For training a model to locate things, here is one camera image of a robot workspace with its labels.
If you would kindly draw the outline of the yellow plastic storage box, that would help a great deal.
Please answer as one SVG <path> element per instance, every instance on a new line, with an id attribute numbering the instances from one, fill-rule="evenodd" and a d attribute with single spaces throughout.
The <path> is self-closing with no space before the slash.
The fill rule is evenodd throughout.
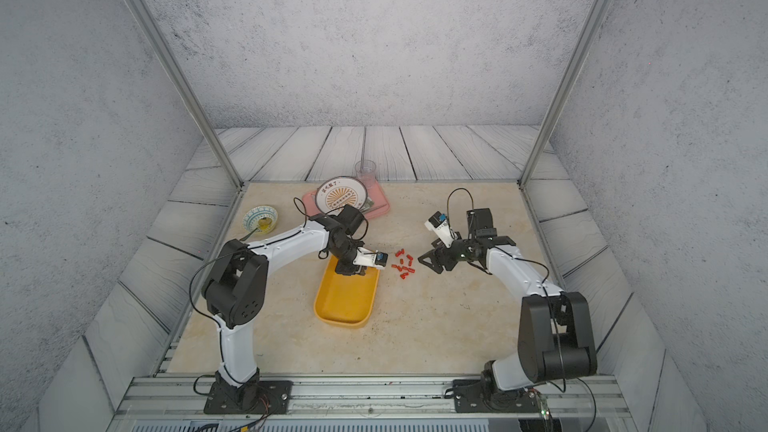
<path id="1" fill-rule="evenodd" d="M 314 313 L 329 325 L 361 328 L 373 312 L 380 272 L 367 268 L 364 275 L 340 275 L 335 272 L 337 263 L 336 257 L 329 258 L 314 301 Z"/>

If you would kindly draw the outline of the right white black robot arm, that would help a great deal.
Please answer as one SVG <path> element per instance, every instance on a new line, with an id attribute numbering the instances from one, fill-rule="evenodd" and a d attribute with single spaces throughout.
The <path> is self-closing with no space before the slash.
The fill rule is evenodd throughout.
<path id="1" fill-rule="evenodd" d="M 589 305 L 578 292 L 567 292 L 537 271 L 545 265 L 522 256 L 516 243 L 497 233 L 491 210 L 466 213 L 468 236 L 462 237 L 442 212 L 425 227 L 437 239 L 418 261 L 441 274 L 465 262 L 499 279 L 520 301 L 516 350 L 491 361 L 483 372 L 492 392 L 517 391 L 597 372 L 597 353 Z"/>

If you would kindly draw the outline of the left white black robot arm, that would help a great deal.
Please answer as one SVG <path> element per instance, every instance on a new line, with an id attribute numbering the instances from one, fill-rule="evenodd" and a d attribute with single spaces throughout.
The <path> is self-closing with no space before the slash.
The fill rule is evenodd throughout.
<path id="1" fill-rule="evenodd" d="M 354 233 L 368 223 L 363 213 L 350 205 L 334 214 L 303 215 L 297 227 L 271 239 L 247 242 L 233 239 L 219 255 L 206 263 L 208 275 L 201 285 L 205 310 L 193 310 L 211 320 L 218 333 L 220 365 L 218 384 L 241 392 L 259 382 L 259 367 L 253 352 L 253 320 L 265 304 L 271 274 L 309 254 L 337 259 L 335 273 L 363 275 L 369 268 L 383 269 L 388 255 L 369 250 Z"/>

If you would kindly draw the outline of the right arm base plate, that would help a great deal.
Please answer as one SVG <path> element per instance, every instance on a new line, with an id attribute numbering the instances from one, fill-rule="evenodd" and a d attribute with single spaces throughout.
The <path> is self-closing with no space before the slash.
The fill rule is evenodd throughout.
<path id="1" fill-rule="evenodd" d="M 457 413 L 540 412 L 536 395 L 526 389 L 501 391 L 485 379 L 457 379 L 445 391 Z"/>

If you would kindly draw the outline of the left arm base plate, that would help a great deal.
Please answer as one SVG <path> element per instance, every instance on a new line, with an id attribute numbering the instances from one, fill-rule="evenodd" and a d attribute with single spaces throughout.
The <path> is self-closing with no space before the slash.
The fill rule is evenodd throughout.
<path id="1" fill-rule="evenodd" d="M 293 382 L 258 381 L 239 387 L 217 379 L 203 408 L 205 415 L 284 415 L 288 412 Z"/>

